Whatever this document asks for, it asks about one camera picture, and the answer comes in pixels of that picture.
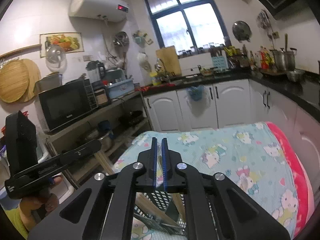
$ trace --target black handle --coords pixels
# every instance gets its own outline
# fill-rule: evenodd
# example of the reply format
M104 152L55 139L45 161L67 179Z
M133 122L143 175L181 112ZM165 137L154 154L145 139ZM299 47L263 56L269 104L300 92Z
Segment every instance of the black handle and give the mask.
M146 167L144 165L135 167L129 164L118 173L117 185L108 208L101 239L129 239L136 199L136 192L133 188L136 178L143 175L145 170Z
M217 99L219 99L219 95L218 95L218 89L217 89L217 87L216 87L216 92L217 92Z
M211 88L209 88L210 89L210 95L211 95L211 99L213 100L213 96L212 96L212 90L211 90Z
M269 96L270 96L270 92L268 92L268 94L267 94L267 107L270 109L270 106L269 106Z
M264 91L264 93L263 93L263 105L266 107L267 105L266 105L266 103L264 102L264 96L267 94L267 92L266 91Z

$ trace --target yellow shirt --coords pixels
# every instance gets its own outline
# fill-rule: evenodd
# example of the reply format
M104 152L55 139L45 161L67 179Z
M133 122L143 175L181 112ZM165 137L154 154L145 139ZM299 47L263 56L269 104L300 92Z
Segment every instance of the yellow shirt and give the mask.
M12 210L5 210L4 212L8 216L13 226L27 240L29 233L22 223L18 208L15 208Z

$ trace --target white cabinet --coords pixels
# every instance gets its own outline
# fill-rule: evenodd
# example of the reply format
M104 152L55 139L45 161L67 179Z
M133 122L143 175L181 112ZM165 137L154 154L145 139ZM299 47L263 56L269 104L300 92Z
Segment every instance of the white cabinet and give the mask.
M302 162L310 179L313 192L320 186L320 124L298 107L291 146Z
M176 91L149 96L144 100L155 131L179 132L185 130Z
M297 105L273 89L250 80L251 122L272 122L290 138L297 113Z
M178 90L177 94L186 131L218 128L216 102L212 85L204 87L202 99L199 101L193 101L185 89Z
M213 85L219 128L250 123L250 90L247 79Z
M250 80L250 104L251 104L251 122L265 122L268 120L268 108L266 96L268 89Z
M266 101L267 121L277 125L290 138L297 114L296 103L272 89L268 89Z

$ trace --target cabinet handle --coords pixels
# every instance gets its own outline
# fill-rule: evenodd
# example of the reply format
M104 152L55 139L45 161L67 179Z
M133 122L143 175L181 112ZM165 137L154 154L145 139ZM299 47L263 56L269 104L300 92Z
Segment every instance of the cabinet handle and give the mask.
M217 87L216 87L216 92L217 92L217 99L219 99L219 95L218 95L218 89L217 89Z
M213 100L213 96L212 96L212 90L211 90L211 88L209 88L210 89L210 95L211 95L211 99Z
M263 93L263 105L266 107L267 105L266 105L266 103L264 102L264 96L267 94L267 92L266 91L264 91L264 93Z
M270 96L270 92L268 92L268 94L267 94L267 107L270 109L270 106L269 106L269 96Z

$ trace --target microwave oven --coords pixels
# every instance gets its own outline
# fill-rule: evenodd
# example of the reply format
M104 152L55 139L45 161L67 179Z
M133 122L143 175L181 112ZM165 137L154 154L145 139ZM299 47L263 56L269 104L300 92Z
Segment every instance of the microwave oven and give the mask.
M74 80L36 96L36 113L44 132L57 132L98 107L89 79Z

